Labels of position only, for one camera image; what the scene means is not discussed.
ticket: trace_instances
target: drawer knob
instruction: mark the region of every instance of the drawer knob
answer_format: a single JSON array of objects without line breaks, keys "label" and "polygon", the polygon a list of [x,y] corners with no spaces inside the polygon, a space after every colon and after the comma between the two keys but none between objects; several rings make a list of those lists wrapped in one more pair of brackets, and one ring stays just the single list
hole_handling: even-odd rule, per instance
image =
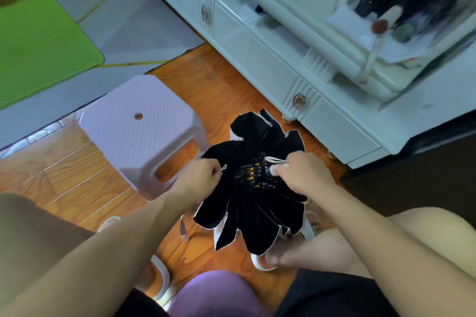
[{"label": "drawer knob", "polygon": [[306,96],[303,93],[298,93],[293,98],[293,107],[301,109],[306,104]]},{"label": "drawer knob", "polygon": [[210,10],[205,4],[202,4],[202,19],[206,26],[211,25],[211,14]]}]

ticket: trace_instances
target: green rug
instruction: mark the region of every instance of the green rug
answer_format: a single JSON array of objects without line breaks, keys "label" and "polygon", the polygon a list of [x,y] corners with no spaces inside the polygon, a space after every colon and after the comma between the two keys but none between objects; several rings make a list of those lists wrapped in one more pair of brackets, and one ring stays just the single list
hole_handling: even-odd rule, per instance
[{"label": "green rug", "polygon": [[103,62],[56,0],[0,8],[0,110]]}]

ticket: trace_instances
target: cabinet leg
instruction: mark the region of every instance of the cabinet leg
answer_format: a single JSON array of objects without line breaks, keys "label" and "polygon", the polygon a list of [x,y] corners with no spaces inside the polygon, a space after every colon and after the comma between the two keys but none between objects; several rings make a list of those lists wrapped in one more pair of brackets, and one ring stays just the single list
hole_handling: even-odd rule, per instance
[{"label": "cabinet leg", "polygon": [[289,119],[284,114],[282,115],[282,119],[283,119],[285,124],[291,124],[292,122],[294,122],[296,120],[295,118]]}]

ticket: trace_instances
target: purple plastic stool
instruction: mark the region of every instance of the purple plastic stool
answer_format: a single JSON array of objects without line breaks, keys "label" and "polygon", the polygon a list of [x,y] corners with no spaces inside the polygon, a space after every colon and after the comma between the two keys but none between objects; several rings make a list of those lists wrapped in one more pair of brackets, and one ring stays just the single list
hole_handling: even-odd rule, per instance
[{"label": "purple plastic stool", "polygon": [[230,271],[205,272],[172,299],[171,317],[270,317],[251,286]]}]

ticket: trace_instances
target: hand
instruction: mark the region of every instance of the hand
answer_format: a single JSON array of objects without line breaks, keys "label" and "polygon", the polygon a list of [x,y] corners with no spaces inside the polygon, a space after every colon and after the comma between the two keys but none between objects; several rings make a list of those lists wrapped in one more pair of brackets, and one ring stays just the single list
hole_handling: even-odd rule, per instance
[{"label": "hand", "polygon": [[179,195],[186,208],[200,203],[217,187],[222,172],[216,159],[198,159],[191,161],[182,171],[171,188],[171,192]]},{"label": "hand", "polygon": [[329,169],[312,153],[289,154],[288,164],[277,164],[273,174],[280,176],[294,192],[313,199],[323,187],[336,186]]}]

